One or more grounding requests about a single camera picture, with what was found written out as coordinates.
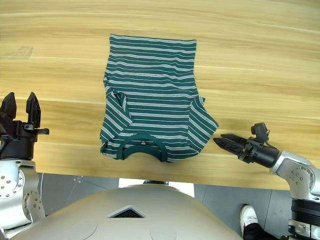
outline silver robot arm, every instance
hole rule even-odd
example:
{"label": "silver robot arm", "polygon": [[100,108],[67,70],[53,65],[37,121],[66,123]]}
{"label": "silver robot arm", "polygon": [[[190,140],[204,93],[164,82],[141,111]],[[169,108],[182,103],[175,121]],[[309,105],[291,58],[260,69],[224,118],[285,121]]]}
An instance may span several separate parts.
{"label": "silver robot arm", "polygon": [[307,239],[320,239],[320,170],[292,152],[282,151],[270,172],[290,186],[292,217],[289,232]]}
{"label": "silver robot arm", "polygon": [[287,239],[320,240],[320,170],[303,156],[280,152],[268,143],[270,131],[264,123],[251,128],[256,137],[248,139],[234,134],[222,134],[215,143],[246,163],[258,163],[272,174],[285,179],[292,198]]}
{"label": "silver robot arm", "polygon": [[0,161],[0,229],[5,238],[12,238],[45,217],[38,182],[33,161]]}
{"label": "silver robot arm", "polygon": [[11,92],[0,107],[0,229],[7,239],[45,217],[31,160],[38,134],[49,134],[49,130],[39,129],[41,109],[33,92],[26,103],[28,121],[14,120],[16,111]]}

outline shoe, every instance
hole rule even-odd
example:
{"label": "shoe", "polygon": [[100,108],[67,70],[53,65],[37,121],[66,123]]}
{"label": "shoe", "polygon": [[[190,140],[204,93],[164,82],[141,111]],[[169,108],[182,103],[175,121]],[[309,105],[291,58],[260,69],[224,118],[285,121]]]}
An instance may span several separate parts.
{"label": "shoe", "polygon": [[244,236],[244,228],[250,224],[258,224],[258,218],[255,209],[252,206],[245,204],[240,212],[242,237]]}

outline white stripe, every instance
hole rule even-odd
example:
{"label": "white stripe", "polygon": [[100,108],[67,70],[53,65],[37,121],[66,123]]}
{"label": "white stripe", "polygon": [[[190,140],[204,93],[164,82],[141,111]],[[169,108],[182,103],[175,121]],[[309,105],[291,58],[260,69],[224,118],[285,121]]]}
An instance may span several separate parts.
{"label": "white stripe", "polygon": [[127,102],[128,105],[138,105],[138,106],[152,106],[152,107],[163,107],[163,108],[189,108],[189,105],[170,105],[161,103],[147,103],[147,102]]}
{"label": "white stripe", "polygon": [[198,130],[200,130],[204,135],[211,138],[211,134],[206,132],[202,127],[200,127],[196,122],[194,122],[191,118],[189,118],[190,123],[192,123]]}
{"label": "white stripe", "polygon": [[180,151],[180,150],[194,150],[193,148],[189,146],[165,146],[166,149],[172,150],[172,151]]}
{"label": "white stripe", "polygon": [[157,139],[184,139],[187,140],[188,138],[186,136],[181,136],[181,135],[177,135],[177,136],[164,136],[164,135],[151,135]]}
{"label": "white stripe", "polygon": [[186,68],[180,68],[180,67],[176,67],[173,65],[168,65],[168,64],[158,64],[158,65],[145,65],[145,64],[132,64],[132,63],[126,63],[123,61],[108,61],[108,64],[114,64],[114,65],[125,65],[125,66],[129,66],[129,67],[137,67],[137,68],[168,68],[168,69],[175,69],[178,71],[183,71],[183,72],[190,72],[193,71],[193,69],[186,69]]}
{"label": "white stripe", "polygon": [[192,132],[188,131],[189,136],[191,136],[193,139],[195,139],[199,144],[201,144],[202,146],[205,146],[206,144],[201,141],[199,138],[197,138]]}
{"label": "white stripe", "polygon": [[188,115],[169,115],[169,114],[151,114],[151,113],[139,113],[139,112],[133,112],[131,113],[132,116],[148,116],[148,117],[157,117],[157,118],[187,118]]}
{"label": "white stripe", "polygon": [[189,100],[163,100],[163,99],[152,99],[152,98],[133,98],[130,97],[130,99],[136,99],[136,100],[148,100],[148,101],[170,101],[170,102],[188,102],[190,103]]}
{"label": "white stripe", "polygon": [[184,62],[184,63],[193,63],[194,60],[193,59],[181,59],[178,57],[160,57],[160,56],[139,56],[139,55],[135,55],[135,54],[122,54],[122,53],[113,53],[110,52],[109,55],[111,56],[115,56],[115,57],[130,57],[130,58],[137,58],[137,59],[157,59],[157,60],[168,60],[168,61],[173,61],[173,60],[177,60],[179,62]]}
{"label": "white stripe", "polygon": [[122,137],[131,137],[133,135],[136,135],[136,133],[124,133],[124,132],[120,132],[118,134],[119,136],[122,136]]}
{"label": "white stripe", "polygon": [[108,145],[108,146],[110,145],[110,146],[116,147],[116,148],[120,147],[120,144],[119,144],[119,143],[113,143],[113,142],[110,142],[110,141],[108,141],[107,145]]}
{"label": "white stripe", "polygon": [[193,79],[193,75],[187,75],[187,76],[170,76],[168,74],[152,74],[152,73],[139,73],[139,72],[127,72],[127,71],[110,71],[107,68],[105,69],[105,72],[108,74],[119,74],[119,75],[130,75],[130,76],[142,76],[142,77],[152,77],[152,78],[169,78],[169,79],[177,79],[177,80],[183,80],[183,79]]}
{"label": "white stripe", "polygon": [[140,49],[140,50],[149,50],[149,51],[159,51],[159,52],[170,52],[170,53],[184,53],[184,54],[194,54],[196,51],[186,51],[186,50],[175,50],[175,49],[162,49],[156,47],[144,47],[144,46],[128,46],[128,45],[115,45],[110,44],[110,47],[119,48],[119,49]]}
{"label": "white stripe", "polygon": [[105,81],[108,81],[111,84],[121,84],[121,85],[137,85],[137,86],[146,86],[146,87],[156,87],[156,88],[166,88],[166,87],[174,87],[177,89],[196,89],[197,87],[194,86],[177,86],[172,83],[165,83],[165,84],[158,84],[158,83],[143,83],[143,82],[133,82],[133,81],[115,81],[115,80],[107,80],[104,78]]}
{"label": "white stripe", "polygon": [[134,91],[124,91],[124,94],[127,95],[140,95],[140,96],[151,96],[151,97],[164,97],[164,98],[181,98],[181,97],[185,97],[188,99],[194,99],[197,94],[194,95],[188,95],[188,94],[183,94],[183,93],[179,93],[179,94],[159,94],[159,93],[146,93],[146,92],[134,92]]}
{"label": "white stripe", "polygon": [[109,132],[109,130],[106,129],[104,126],[102,126],[101,129],[102,129],[102,131],[105,132],[110,138],[113,138],[113,137],[114,137],[114,135],[111,134],[111,132]]}
{"label": "white stripe", "polygon": [[[165,121],[165,120],[151,120],[151,119],[138,119],[138,118],[135,118],[134,121],[152,121],[152,122],[169,122],[169,123],[172,123],[172,121]],[[188,123],[189,121],[177,121],[179,123]]]}
{"label": "white stripe", "polygon": [[115,119],[117,119],[122,125],[127,125],[125,123],[123,123],[119,118],[117,118],[117,116],[115,116],[111,111],[108,111],[109,114],[111,114]]}
{"label": "white stripe", "polygon": [[184,91],[184,92],[189,92],[189,93],[196,93],[197,89],[195,90],[182,90],[182,89],[145,89],[145,88],[136,88],[136,87],[123,87],[123,86],[117,86],[117,89],[135,89],[135,90],[146,90],[146,91],[158,91],[158,92],[170,92],[170,91]]}
{"label": "white stripe", "polygon": [[144,73],[146,71],[153,71],[153,72],[164,72],[164,73],[169,73],[169,74],[173,74],[173,75],[186,75],[186,74],[190,74],[193,73],[193,71],[188,71],[188,72],[176,72],[176,71],[165,71],[165,70],[161,70],[161,69],[130,69],[128,67],[121,67],[121,66],[108,66],[107,67],[109,70],[118,70],[118,69],[122,69],[122,70],[133,70],[133,71],[137,71],[139,70],[141,73]]}
{"label": "white stripe", "polygon": [[[128,58],[125,58],[125,57],[116,57],[115,60],[125,60],[125,61],[128,61],[128,62],[141,62],[141,63],[146,63],[146,60],[131,60],[131,59],[128,59]],[[159,63],[159,64],[163,64],[164,62],[163,61],[148,61],[148,63]],[[175,64],[175,65],[178,65],[179,67],[180,66],[186,66],[186,67],[189,67],[190,70],[193,70],[194,69],[194,66],[192,64],[182,64],[181,62],[170,62],[170,64]]]}
{"label": "white stripe", "polygon": [[128,117],[126,117],[122,112],[120,112],[118,109],[116,109],[112,103],[111,100],[114,101],[112,98],[107,100],[107,107],[111,107],[116,113],[118,113],[124,120],[127,121],[128,124],[132,123],[131,119],[129,119]]}
{"label": "white stripe", "polygon": [[104,117],[109,120],[117,129],[119,129],[120,131],[123,130],[122,127],[120,127],[109,115],[105,114]]}
{"label": "white stripe", "polygon": [[[123,48],[120,48],[120,49],[112,49],[110,48],[110,53],[113,53],[113,52],[116,52],[117,54],[137,54],[138,56],[140,56],[140,58],[145,58],[147,56],[150,55],[150,52],[147,52],[147,51],[135,51],[134,50],[130,50],[130,49],[126,49],[124,50]],[[194,60],[195,59],[195,55],[190,55],[190,56],[186,56],[186,55],[182,55],[182,54],[179,54],[179,53],[171,53],[171,54],[165,54],[163,52],[152,52],[152,55],[159,55],[160,57],[166,57],[166,56],[169,56],[170,58],[179,58],[179,57],[182,57],[182,58],[186,58],[188,60]]]}
{"label": "white stripe", "polygon": [[169,141],[161,141],[163,144],[187,144],[187,142],[180,142],[180,141],[174,141],[174,142],[169,142]]}
{"label": "white stripe", "polygon": [[149,42],[160,42],[160,43],[172,43],[172,44],[195,44],[196,40],[171,40],[171,39],[161,39],[161,38],[149,38],[149,37],[139,37],[139,36],[119,36],[110,34],[110,37],[115,39],[127,39],[127,40],[143,40]]}
{"label": "white stripe", "polygon": [[215,126],[215,128],[218,128],[218,126],[217,126],[212,120],[210,120],[209,118],[207,118],[206,116],[204,116],[202,113],[200,113],[199,111],[197,111],[193,105],[191,105],[191,109],[192,109],[200,118],[202,118],[203,120],[205,120],[205,121],[208,122],[209,124]]}
{"label": "white stripe", "polygon": [[172,81],[172,80],[170,80],[170,79],[165,79],[165,80],[161,80],[161,79],[152,79],[152,80],[150,80],[150,79],[139,79],[139,78],[131,78],[131,77],[125,77],[125,78],[123,78],[123,77],[119,77],[119,76],[112,76],[112,78],[116,78],[116,79],[121,79],[121,80],[123,80],[123,79],[126,79],[126,80],[128,80],[128,79],[130,79],[130,80],[138,80],[138,81],[148,81],[148,82],[154,82],[154,81],[157,81],[157,82],[164,82],[164,81],[169,81],[169,82],[171,82],[171,83],[174,83],[174,84],[195,84],[195,81],[184,81],[184,82],[180,82],[180,81]]}
{"label": "white stripe", "polygon": [[163,131],[163,130],[161,130],[161,131],[157,131],[157,130],[146,130],[146,129],[126,129],[126,131],[133,131],[133,132],[148,132],[148,133],[183,133],[183,134],[185,134],[186,132],[185,131]]}
{"label": "white stripe", "polygon": [[110,39],[110,42],[115,42],[116,44],[135,44],[135,45],[151,45],[151,46],[155,46],[155,45],[159,45],[160,47],[175,47],[175,48],[184,48],[184,49],[195,49],[195,46],[177,46],[177,45],[165,45],[165,44],[156,44],[156,43],[138,43],[138,42],[126,42],[126,41],[116,41],[116,40],[112,40]]}
{"label": "white stripe", "polygon": [[151,111],[151,112],[157,112],[157,111],[159,111],[159,112],[174,112],[174,113],[188,113],[189,112],[189,110],[180,110],[180,111],[177,111],[177,110],[159,110],[159,109],[148,109],[148,108],[133,108],[133,107],[130,107],[130,111],[131,110],[138,110],[138,111],[136,111],[136,113],[137,112],[142,112],[141,110],[144,110],[144,111]]}
{"label": "white stripe", "polygon": [[109,153],[104,153],[104,152],[102,154],[105,155],[105,156],[114,158],[114,159],[117,157],[117,154],[109,154]]}
{"label": "white stripe", "polygon": [[135,123],[133,122],[131,126],[135,127],[149,127],[149,128],[166,128],[166,129],[188,129],[186,125],[163,125],[163,124],[148,124],[148,123]]}
{"label": "white stripe", "polygon": [[196,151],[196,152],[190,152],[190,153],[170,153],[170,152],[168,152],[167,154],[180,156],[180,155],[192,155],[192,154],[198,154],[198,153],[199,152]]}

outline green striped t-shirt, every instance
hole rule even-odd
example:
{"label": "green striped t-shirt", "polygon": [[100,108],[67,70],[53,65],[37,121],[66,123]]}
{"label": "green striped t-shirt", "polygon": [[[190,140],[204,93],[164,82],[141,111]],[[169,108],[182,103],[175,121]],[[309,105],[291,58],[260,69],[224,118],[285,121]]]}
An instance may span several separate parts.
{"label": "green striped t-shirt", "polygon": [[194,78],[196,40],[110,35],[101,153],[161,162],[197,155],[218,128]]}

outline shirt sleeve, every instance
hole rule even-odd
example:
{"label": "shirt sleeve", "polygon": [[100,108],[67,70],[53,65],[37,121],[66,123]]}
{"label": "shirt sleeve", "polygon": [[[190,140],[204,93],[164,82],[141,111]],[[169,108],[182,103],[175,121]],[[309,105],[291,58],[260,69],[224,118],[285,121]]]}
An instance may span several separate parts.
{"label": "shirt sleeve", "polygon": [[126,95],[107,85],[106,108],[100,133],[102,144],[116,137],[132,122]]}
{"label": "shirt sleeve", "polygon": [[197,96],[189,109],[188,143],[200,152],[219,127],[218,123],[204,108],[205,98]]}

